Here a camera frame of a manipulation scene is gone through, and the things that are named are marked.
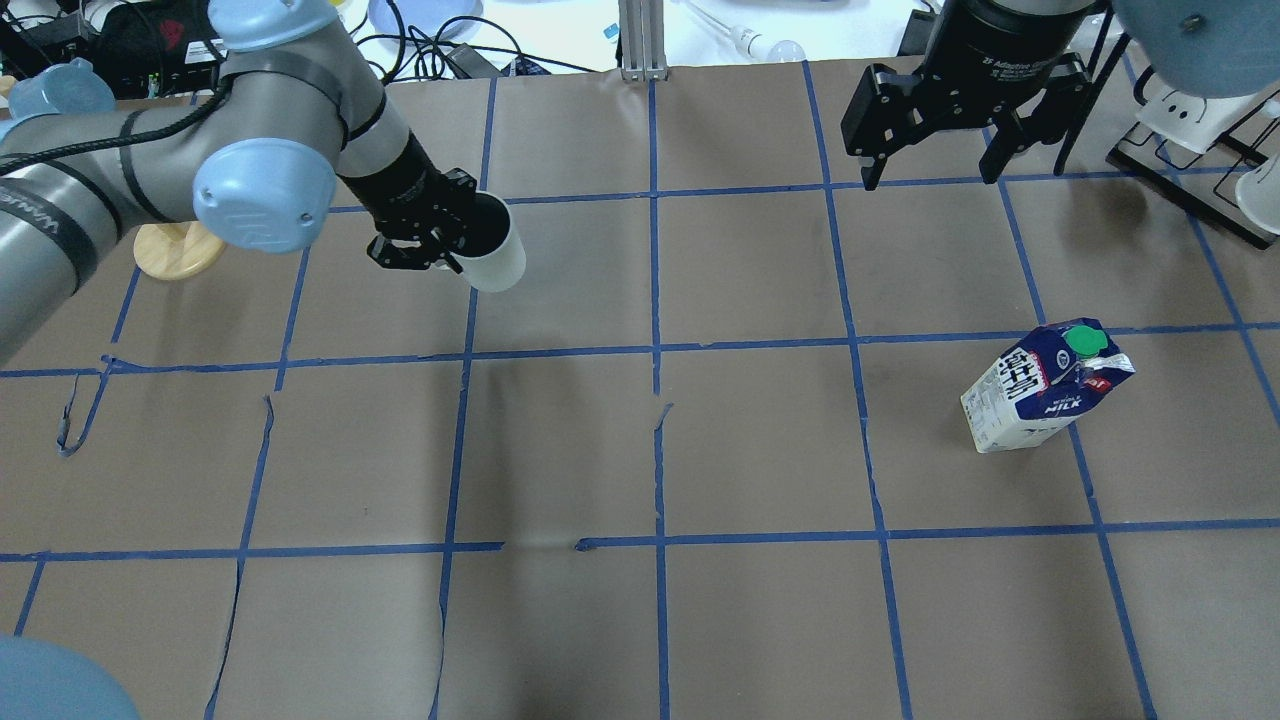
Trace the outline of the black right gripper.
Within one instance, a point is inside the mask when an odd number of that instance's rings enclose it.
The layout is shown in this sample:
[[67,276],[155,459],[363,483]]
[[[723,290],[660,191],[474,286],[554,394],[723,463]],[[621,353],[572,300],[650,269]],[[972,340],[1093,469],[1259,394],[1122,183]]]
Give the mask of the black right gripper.
[[995,183],[1015,155],[1062,141],[1092,88],[1068,45],[1091,1],[947,1],[923,63],[900,74],[863,70],[840,123],[863,188],[878,187],[888,159],[934,126],[995,126],[978,168]]

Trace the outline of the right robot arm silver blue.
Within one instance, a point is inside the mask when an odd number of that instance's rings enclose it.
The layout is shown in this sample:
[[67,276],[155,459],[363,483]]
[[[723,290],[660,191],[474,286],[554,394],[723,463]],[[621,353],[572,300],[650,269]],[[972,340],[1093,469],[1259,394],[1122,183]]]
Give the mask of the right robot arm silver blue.
[[1129,42],[1178,91],[1257,94],[1277,79],[1275,1],[947,1],[922,64],[868,65],[840,123],[874,190],[901,149],[951,129],[992,128],[978,161],[995,183],[1042,143],[1068,158]]

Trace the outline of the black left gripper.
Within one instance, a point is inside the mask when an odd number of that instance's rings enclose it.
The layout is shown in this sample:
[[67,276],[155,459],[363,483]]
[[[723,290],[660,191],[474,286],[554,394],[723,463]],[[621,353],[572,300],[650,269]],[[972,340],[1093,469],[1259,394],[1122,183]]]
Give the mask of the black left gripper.
[[352,177],[349,191],[374,220],[366,254],[383,269],[460,273],[449,255],[477,259],[492,251],[490,199],[461,168]]

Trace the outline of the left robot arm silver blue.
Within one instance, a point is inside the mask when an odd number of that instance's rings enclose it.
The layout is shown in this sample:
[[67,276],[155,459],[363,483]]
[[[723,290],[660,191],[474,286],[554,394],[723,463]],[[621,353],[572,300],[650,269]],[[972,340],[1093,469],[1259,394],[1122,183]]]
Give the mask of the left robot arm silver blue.
[[134,228],[198,222],[228,245],[294,252],[338,184],[371,215],[385,269],[447,266],[481,292],[525,273],[506,202],[435,168],[326,1],[214,1],[227,50],[191,110],[36,114],[3,124],[3,359]]

